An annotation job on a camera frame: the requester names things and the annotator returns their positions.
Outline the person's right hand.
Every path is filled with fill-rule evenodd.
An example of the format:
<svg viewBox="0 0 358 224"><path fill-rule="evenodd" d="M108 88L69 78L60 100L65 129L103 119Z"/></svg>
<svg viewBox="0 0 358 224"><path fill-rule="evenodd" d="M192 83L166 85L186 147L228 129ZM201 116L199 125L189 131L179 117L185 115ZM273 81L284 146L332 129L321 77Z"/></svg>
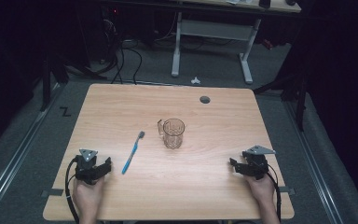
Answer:
<svg viewBox="0 0 358 224"><path fill-rule="evenodd" d="M262 178L256 179L253 176L246 175L244 178L259 203L273 203L274 186L269 177L264 175Z"/></svg>

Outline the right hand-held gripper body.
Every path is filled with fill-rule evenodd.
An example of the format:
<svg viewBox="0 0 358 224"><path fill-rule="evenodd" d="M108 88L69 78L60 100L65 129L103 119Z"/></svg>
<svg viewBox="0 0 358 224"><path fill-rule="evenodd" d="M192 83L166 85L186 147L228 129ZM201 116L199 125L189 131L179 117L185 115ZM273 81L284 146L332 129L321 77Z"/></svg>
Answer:
<svg viewBox="0 0 358 224"><path fill-rule="evenodd" d="M242 152L245 158L243 173L261 179L269 171L269 164L266 159L268 154L275 154L276 151L261 146L253 146Z"/></svg>

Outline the person's left hand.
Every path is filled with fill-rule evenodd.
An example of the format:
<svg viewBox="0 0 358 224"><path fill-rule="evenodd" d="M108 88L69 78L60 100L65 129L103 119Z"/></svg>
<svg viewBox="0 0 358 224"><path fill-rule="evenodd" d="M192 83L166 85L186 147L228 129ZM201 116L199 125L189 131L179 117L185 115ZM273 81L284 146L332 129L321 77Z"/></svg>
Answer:
<svg viewBox="0 0 358 224"><path fill-rule="evenodd" d="M103 184L103 177L99 178L94 185L77 179L74 181L73 200L83 218L97 216L103 196Z"/></svg>

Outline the metal floor rail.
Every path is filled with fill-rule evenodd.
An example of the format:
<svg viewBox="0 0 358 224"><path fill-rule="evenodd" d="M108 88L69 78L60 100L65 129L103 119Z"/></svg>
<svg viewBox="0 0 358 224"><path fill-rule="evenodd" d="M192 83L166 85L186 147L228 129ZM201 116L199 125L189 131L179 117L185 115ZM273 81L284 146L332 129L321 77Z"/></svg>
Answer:
<svg viewBox="0 0 358 224"><path fill-rule="evenodd" d="M317 190L317 193L319 195L321 203L324 207L324 211L328 216L330 224L343 224L342 216L337 209L337 205L336 205L335 200L332 196L331 190L327 186L327 184L324 180L324 177L320 170L320 167L313 156L308 139L307 139L306 135L298 128L298 125L296 124L296 113L295 113L295 110L293 109L292 104L286 103L286 102L283 102L282 104L283 104L283 107L284 107L286 113L289 116L292 126L295 129L296 136L300 142L300 148L304 154L304 158L305 158L307 167L309 169L311 179L312 179L313 184Z"/></svg>
<svg viewBox="0 0 358 224"><path fill-rule="evenodd" d="M28 154L51 104L64 87L64 84L54 84L50 101L43 105L43 90L42 86L38 85L36 96L14 116L0 137L0 201Z"/></svg>

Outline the black metal stand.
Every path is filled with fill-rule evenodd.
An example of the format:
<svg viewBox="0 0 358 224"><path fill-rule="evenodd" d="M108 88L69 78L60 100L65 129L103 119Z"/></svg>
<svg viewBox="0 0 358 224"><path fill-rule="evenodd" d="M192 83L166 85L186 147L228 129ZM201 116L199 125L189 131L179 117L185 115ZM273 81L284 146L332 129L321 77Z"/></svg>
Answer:
<svg viewBox="0 0 358 224"><path fill-rule="evenodd" d="M51 101L51 77L55 77L59 84L66 84L69 80L62 57L56 53L48 52L43 61L41 111L45 111Z"/></svg>
<svg viewBox="0 0 358 224"><path fill-rule="evenodd" d="M277 89L282 90L281 99L283 101L296 101L295 122L297 128L303 132L303 117L306 109L307 75L305 73L296 73L286 77L279 77L266 85L256 88L254 94Z"/></svg>

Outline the clear glass mug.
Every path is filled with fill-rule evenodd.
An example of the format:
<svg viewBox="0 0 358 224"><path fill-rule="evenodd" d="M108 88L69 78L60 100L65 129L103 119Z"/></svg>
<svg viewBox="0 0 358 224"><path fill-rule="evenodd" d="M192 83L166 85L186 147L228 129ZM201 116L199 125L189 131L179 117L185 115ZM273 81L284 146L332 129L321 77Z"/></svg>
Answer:
<svg viewBox="0 0 358 224"><path fill-rule="evenodd" d="M180 119L158 121L158 134L164 146L169 149L177 149L182 145L185 129L186 126Z"/></svg>

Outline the blue toothbrush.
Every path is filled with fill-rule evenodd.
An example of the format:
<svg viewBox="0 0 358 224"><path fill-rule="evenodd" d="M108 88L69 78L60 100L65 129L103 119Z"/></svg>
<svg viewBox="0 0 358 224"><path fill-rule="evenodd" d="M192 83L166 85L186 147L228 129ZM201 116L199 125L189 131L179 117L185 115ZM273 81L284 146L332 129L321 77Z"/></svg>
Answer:
<svg viewBox="0 0 358 224"><path fill-rule="evenodd" d="M144 131L140 131L140 132L138 133L138 136L137 136L137 138L136 138L136 140L135 140L135 142L134 142L133 148L132 148L132 150L131 150L131 154L130 154L130 156L128 157L128 159L126 160L126 163L125 163L125 165L124 165L123 168L122 168L121 173L122 173L123 175L126 174L127 170L129 169L129 167L130 167L130 165L131 165L131 160L132 160L132 158L133 158L133 156L134 156L134 154L135 154L135 152L136 152L136 150L137 150L137 148L138 148L139 140L142 139L142 138L144 138L144 136L145 136L145 132L144 132Z"/></svg>

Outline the white-legged background desk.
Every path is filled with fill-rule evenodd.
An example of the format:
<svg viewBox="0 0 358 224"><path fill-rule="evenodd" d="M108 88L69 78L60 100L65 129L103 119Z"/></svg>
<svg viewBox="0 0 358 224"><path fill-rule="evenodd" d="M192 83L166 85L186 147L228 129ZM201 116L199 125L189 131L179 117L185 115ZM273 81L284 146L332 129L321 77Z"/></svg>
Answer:
<svg viewBox="0 0 358 224"><path fill-rule="evenodd" d="M185 3L197 3L205 6L233 7L234 9L257 9L261 12L300 13L301 7L296 0L178 0L179 6ZM173 77L179 76L181 59L181 37L183 35L240 40L247 43L244 52L239 54L244 81L253 83L248 64L252 46L255 42L261 19L255 19L253 25L222 23L219 21L201 21L198 19L183 19L182 13L176 14L175 49L172 58Z"/></svg>

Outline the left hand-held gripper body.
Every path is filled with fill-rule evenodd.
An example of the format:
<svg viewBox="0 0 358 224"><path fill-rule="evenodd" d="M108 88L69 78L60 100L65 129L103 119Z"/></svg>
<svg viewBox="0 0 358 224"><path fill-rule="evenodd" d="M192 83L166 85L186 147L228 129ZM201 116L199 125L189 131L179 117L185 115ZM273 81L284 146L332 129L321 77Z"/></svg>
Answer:
<svg viewBox="0 0 358 224"><path fill-rule="evenodd" d="M96 165L98 152L91 149L79 149L80 155L76 157L76 179L94 185L105 175L105 165Z"/></svg>

